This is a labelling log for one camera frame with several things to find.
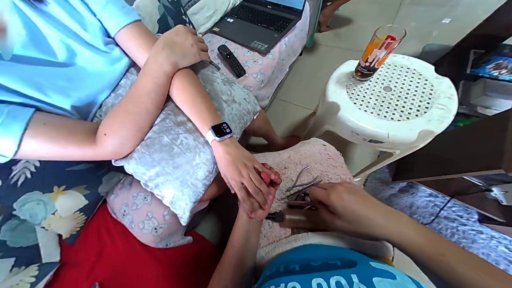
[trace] smartwatch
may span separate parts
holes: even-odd
[[[230,137],[233,137],[233,130],[225,121],[213,124],[212,126],[210,126],[210,130],[208,130],[208,132],[206,133],[206,140],[208,140],[208,143],[210,143],[210,145],[214,140],[222,141]]]

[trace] watch face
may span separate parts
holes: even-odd
[[[216,138],[226,137],[233,133],[233,131],[231,130],[231,127],[226,122],[221,122],[219,124],[215,124],[211,127],[211,129]]]

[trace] white plastic stool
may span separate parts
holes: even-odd
[[[356,144],[389,152],[357,172],[354,178],[359,180],[420,149],[446,129],[457,112],[458,97],[448,78],[412,57],[391,54],[368,81],[352,77],[356,64],[347,61],[331,75],[305,138],[330,130]]]

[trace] drinking glass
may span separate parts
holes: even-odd
[[[361,81],[373,77],[406,35],[407,31],[397,25],[385,25],[377,28],[366,46],[361,60],[355,67],[354,77]]]

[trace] shirt sleeve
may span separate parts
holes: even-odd
[[[114,38],[124,26],[140,20],[139,14],[124,0],[83,0]]]
[[[0,104],[0,163],[16,154],[34,112],[34,108]]]

